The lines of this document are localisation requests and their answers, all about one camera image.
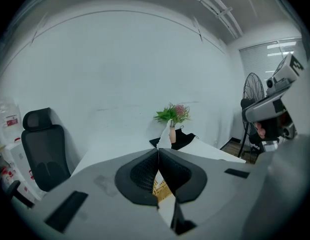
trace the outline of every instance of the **pink flower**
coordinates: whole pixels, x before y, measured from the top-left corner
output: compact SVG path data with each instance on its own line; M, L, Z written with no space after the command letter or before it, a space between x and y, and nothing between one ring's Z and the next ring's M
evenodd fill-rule
M178 104L178 105L175 106L175 109L176 109L176 112L177 112L178 116L183 116L184 115L185 107L183 105Z

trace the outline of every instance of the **window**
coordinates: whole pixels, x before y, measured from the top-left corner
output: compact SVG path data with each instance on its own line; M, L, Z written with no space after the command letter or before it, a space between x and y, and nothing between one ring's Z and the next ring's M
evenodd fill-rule
M251 72L255 73L262 81L266 92L266 81L288 53L293 53L304 68L307 66L306 52L301 39L285 39L240 50L245 77Z

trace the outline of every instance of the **flower vase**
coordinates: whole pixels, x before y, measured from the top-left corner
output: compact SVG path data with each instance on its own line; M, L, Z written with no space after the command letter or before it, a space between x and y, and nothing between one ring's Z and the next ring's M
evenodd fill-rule
M169 139L171 144L176 142L176 131L174 127L169 128Z

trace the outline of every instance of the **bottle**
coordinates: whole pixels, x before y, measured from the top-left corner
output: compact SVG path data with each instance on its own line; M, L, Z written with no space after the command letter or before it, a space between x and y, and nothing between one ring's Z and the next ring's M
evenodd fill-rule
M12 98L0 100L0 136L4 145L20 138L22 125L18 106Z

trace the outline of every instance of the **ceiling light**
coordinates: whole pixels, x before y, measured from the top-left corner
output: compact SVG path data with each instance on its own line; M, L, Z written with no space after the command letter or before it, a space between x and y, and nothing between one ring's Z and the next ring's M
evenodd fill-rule
M279 44L268 45L267 49L277 48L277 47L286 47L286 46L295 46L297 42L285 42Z
M274 55L287 55L287 54L293 54L294 52L293 51L284 51L284 52L276 52L276 53L271 53L271 54L268 54L267 56L274 56Z

